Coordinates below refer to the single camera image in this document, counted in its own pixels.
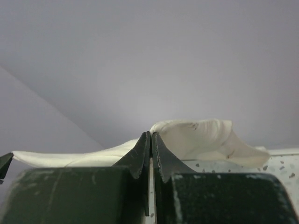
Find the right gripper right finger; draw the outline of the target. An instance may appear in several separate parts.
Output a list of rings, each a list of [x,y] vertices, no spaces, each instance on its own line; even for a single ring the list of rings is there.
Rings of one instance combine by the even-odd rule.
[[[296,224],[299,154],[275,153],[259,168],[181,161],[152,136],[157,224]]]

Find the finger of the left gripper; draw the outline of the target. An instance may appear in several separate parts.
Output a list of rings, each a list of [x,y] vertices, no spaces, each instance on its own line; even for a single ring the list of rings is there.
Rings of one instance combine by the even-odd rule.
[[[12,160],[13,153],[8,153],[0,157],[0,184],[4,182],[4,178],[6,177]]]

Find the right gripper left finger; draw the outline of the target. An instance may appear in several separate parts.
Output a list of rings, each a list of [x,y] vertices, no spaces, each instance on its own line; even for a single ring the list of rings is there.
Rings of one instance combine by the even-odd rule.
[[[21,172],[0,208],[3,224],[143,224],[149,215],[150,133],[115,165]]]

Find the cream t shirt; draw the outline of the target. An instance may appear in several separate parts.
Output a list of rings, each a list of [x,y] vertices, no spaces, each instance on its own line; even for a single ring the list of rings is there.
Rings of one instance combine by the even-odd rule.
[[[258,168],[270,159],[264,147],[252,147],[233,131],[230,120],[165,120],[154,124],[166,147],[180,160],[228,161],[239,166]],[[13,159],[37,168],[110,167],[137,144],[129,140],[116,147],[82,154],[49,154],[13,151]]]

